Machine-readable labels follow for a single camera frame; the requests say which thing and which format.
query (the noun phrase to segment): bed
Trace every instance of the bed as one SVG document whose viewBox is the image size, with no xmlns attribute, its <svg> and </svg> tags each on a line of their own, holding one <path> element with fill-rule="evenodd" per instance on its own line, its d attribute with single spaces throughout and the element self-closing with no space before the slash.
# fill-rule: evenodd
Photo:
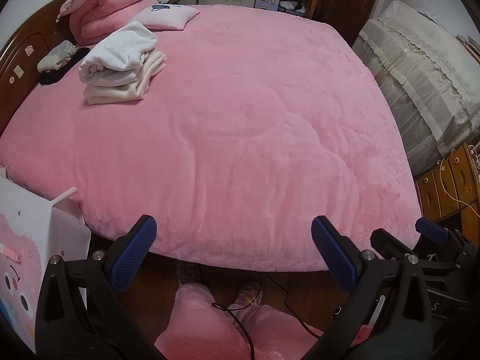
<svg viewBox="0 0 480 360">
<path fill-rule="evenodd" d="M 109 239 L 152 215 L 152 252 L 212 266 L 325 270 L 317 215 L 360 249 L 379 227 L 416 243 L 397 125 L 333 28 L 198 6 L 184 31 L 155 32 L 167 66 L 144 100 L 90 106 L 75 68 L 37 85 L 37 62 L 71 39 L 55 24 L 63 1 L 28 19 L 0 59 L 0 164 L 13 181 L 46 198 L 77 187 L 87 225 Z"/>
<path fill-rule="evenodd" d="M 414 175 L 476 138 L 480 66 L 443 28 L 394 1 L 352 49 L 392 110 Z"/>
</svg>

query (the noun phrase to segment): pink blanket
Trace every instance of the pink blanket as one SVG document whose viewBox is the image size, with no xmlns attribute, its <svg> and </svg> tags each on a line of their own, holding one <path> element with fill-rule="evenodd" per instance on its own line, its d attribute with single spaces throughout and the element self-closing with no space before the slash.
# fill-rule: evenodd
<svg viewBox="0 0 480 360">
<path fill-rule="evenodd" d="M 157 0 L 87 0 L 70 15 L 70 30 L 79 44 L 95 44 L 157 3 Z"/>
<path fill-rule="evenodd" d="M 87 105 L 76 68 L 37 86 L 0 138 L 0 164 L 53 198 L 78 188 L 87 225 L 115 239 L 141 214 L 152 251 L 268 271 L 326 269 L 326 215 L 359 249 L 383 227 L 412 247 L 421 216 L 395 120 L 330 26 L 200 6 L 156 32 L 168 66 L 141 102 Z"/>
</svg>

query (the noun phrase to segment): pink cartoon character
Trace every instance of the pink cartoon character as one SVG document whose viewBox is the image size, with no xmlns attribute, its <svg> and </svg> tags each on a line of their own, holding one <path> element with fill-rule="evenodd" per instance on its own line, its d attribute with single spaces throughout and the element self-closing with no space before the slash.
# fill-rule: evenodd
<svg viewBox="0 0 480 360">
<path fill-rule="evenodd" d="M 42 281 L 40 255 L 35 243 L 15 234 L 0 214 L 0 300 L 14 330 L 35 349 L 35 315 Z"/>
</svg>

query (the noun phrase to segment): white pillow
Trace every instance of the white pillow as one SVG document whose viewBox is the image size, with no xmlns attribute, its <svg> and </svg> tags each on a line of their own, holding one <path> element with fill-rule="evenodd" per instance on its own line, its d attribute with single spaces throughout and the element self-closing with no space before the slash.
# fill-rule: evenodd
<svg viewBox="0 0 480 360">
<path fill-rule="evenodd" d="M 199 13 L 198 9 L 187 5 L 157 4 L 145 8 L 131 21 L 140 21 L 150 30 L 183 30 Z"/>
</svg>

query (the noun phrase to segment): blue gripper pad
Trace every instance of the blue gripper pad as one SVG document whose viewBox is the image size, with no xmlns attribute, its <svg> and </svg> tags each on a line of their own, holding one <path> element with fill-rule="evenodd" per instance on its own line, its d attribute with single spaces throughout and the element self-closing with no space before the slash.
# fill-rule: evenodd
<svg viewBox="0 0 480 360">
<path fill-rule="evenodd" d="M 418 233 L 439 245 L 445 245 L 448 242 L 448 231 L 443 227 L 430 222 L 428 219 L 418 219 L 415 223 L 415 229 Z"/>
<path fill-rule="evenodd" d="M 143 215 L 127 235 L 119 237 L 107 251 L 105 275 L 113 292 L 126 291 L 157 236 L 157 223 Z"/>
<path fill-rule="evenodd" d="M 311 237 L 340 289 L 353 292 L 362 272 L 357 247 L 348 237 L 341 236 L 323 215 L 312 221 Z"/>
</svg>

